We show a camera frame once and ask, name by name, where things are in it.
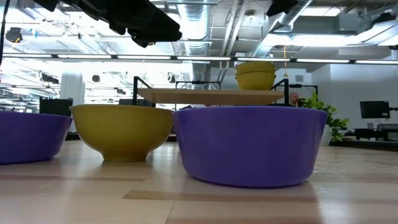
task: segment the ceiling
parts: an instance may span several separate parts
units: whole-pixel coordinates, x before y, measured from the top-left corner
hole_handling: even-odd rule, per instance
[[[210,34],[206,42],[210,45],[208,55],[219,56],[223,54],[223,42],[226,40],[231,47],[231,55],[249,55],[255,50],[264,38],[264,26],[267,23],[266,11],[271,1],[241,0],[247,3],[245,10],[243,5],[238,6],[237,14],[231,18],[231,9],[236,0],[222,0],[218,4],[210,6]],[[314,0],[300,18],[295,22],[297,27],[306,26],[301,19],[308,17],[313,21],[320,17],[337,17],[346,14],[342,11],[349,8],[349,15],[354,16],[364,26],[367,26],[367,18],[360,18],[358,13],[374,11],[383,7],[395,10],[396,0],[366,0],[366,1],[340,1],[340,0]],[[20,27],[23,40],[19,44],[5,41],[4,52],[19,54],[113,54],[113,55],[184,55],[186,54],[186,34],[177,42],[161,42],[154,46],[143,49],[136,45],[128,35],[117,35],[111,31],[105,22],[95,21],[84,12],[62,11],[57,9],[54,13],[35,6],[16,7],[17,1],[13,1],[12,7],[7,15],[6,30],[11,27]],[[154,2],[159,8],[164,6],[163,1]],[[177,9],[174,4],[169,5],[171,9]],[[182,19],[178,14],[168,14],[176,22]],[[226,38],[228,22],[233,20],[234,29]],[[233,32],[237,29],[237,35],[232,41]],[[271,46],[270,56],[273,57],[298,57],[298,58],[375,58],[388,57],[391,51],[387,46],[368,44],[350,47],[319,47],[294,45],[289,42],[285,47]],[[139,75],[155,86],[173,88],[167,81],[170,73],[175,74],[177,79],[186,80],[192,73],[190,63],[131,63],[131,62],[85,62],[81,60],[76,63],[63,63],[49,60],[31,60],[18,58],[5,58],[1,67],[0,79],[2,85],[47,85],[40,78],[41,74],[47,74],[60,79],[62,72],[70,66],[79,67],[84,71],[88,85],[92,86],[120,86],[130,85],[132,77]],[[295,64],[295,68],[306,68],[311,72],[313,65]],[[100,83],[92,82],[93,75],[101,75]],[[40,90],[44,94],[54,95],[57,90]]]

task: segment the stacked yellow bowls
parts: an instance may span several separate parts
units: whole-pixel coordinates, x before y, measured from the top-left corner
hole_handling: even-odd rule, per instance
[[[235,66],[241,90],[270,90],[275,82],[275,65],[270,62],[246,62]]]

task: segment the bowl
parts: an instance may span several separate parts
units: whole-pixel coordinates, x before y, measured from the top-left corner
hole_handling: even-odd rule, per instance
[[[0,164],[46,161],[57,155],[71,117],[0,111]]]
[[[250,72],[235,77],[241,90],[270,90],[276,75],[266,72]]]
[[[283,187],[313,172],[324,111],[226,106],[173,113],[185,170],[197,179],[238,187]]]
[[[268,72],[275,73],[275,65],[270,62],[245,62],[235,66],[236,73]]]
[[[106,161],[143,161],[172,129],[170,110],[119,105],[78,105],[70,110],[81,140]]]

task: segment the yellow bowl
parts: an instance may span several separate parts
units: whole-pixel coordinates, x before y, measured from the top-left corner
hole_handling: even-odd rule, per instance
[[[249,72],[235,77],[241,90],[270,90],[276,75],[267,72]]]
[[[81,139],[106,161],[143,161],[172,129],[170,110],[119,105],[78,105],[70,110]]]
[[[275,65],[270,62],[245,62],[235,66],[235,70],[237,75],[249,72],[275,73]]]

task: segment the person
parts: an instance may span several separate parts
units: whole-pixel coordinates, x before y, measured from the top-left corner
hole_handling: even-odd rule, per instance
[[[294,106],[294,107],[299,106],[299,94],[298,93],[292,92],[289,96],[289,100],[290,100],[289,104],[291,106]]]

